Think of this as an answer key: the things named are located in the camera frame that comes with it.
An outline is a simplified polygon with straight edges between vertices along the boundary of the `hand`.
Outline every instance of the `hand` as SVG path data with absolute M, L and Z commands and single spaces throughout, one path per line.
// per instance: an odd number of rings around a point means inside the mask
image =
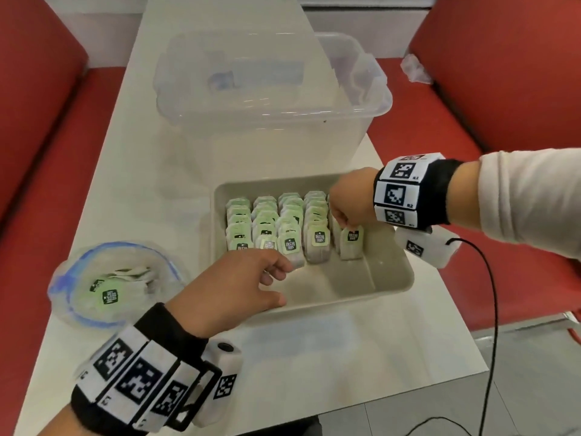
M 274 249 L 229 251 L 166 303 L 167 310 L 192 335 L 210 338 L 233 329 L 264 310 L 287 304 L 284 295 L 263 291 L 273 279 L 284 280 L 293 270 Z
M 373 184 L 378 170 L 362 168 L 342 175 L 330 189 L 329 207 L 341 228 L 377 221 Z

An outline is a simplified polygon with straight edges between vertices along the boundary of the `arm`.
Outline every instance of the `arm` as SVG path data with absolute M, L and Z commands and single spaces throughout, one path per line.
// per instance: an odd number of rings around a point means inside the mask
M 233 329 L 252 315 L 282 307 L 284 296 L 263 291 L 292 271 L 287 258 L 272 249 L 231 251 L 201 273 L 183 291 L 166 303 L 166 309 L 185 329 L 198 338 L 210 338 Z M 66 405 L 39 436 L 95 436 L 78 421 Z
M 451 223 L 581 258 L 581 149 L 491 153 L 462 164 L 446 195 Z M 375 220 L 374 168 L 343 176 L 330 205 L 343 226 Z

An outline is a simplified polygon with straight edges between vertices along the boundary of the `red backrest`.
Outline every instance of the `red backrest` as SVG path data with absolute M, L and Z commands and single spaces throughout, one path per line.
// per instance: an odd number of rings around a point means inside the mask
M 581 147 L 581 0 L 438 0 L 410 48 L 488 149 Z
M 44 0 L 0 0 L 0 219 L 86 62 Z

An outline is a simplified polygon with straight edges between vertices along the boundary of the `floor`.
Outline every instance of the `floor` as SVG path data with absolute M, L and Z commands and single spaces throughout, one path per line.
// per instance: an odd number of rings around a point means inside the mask
M 487 362 L 491 348 L 482 348 Z M 430 416 L 478 434 L 488 374 L 379 399 L 320 416 L 323 436 L 404 436 Z M 432 421 L 412 436 L 466 436 Z M 501 338 L 486 436 L 581 436 L 581 346 L 567 331 Z

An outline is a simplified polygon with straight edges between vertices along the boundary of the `person's left hand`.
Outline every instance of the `person's left hand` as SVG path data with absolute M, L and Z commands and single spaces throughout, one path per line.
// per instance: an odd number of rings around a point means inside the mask
M 273 279 L 293 270 L 274 249 L 230 251 L 166 303 L 167 310 L 192 335 L 210 338 L 233 329 L 251 316 L 287 304 L 284 295 L 263 291 Z

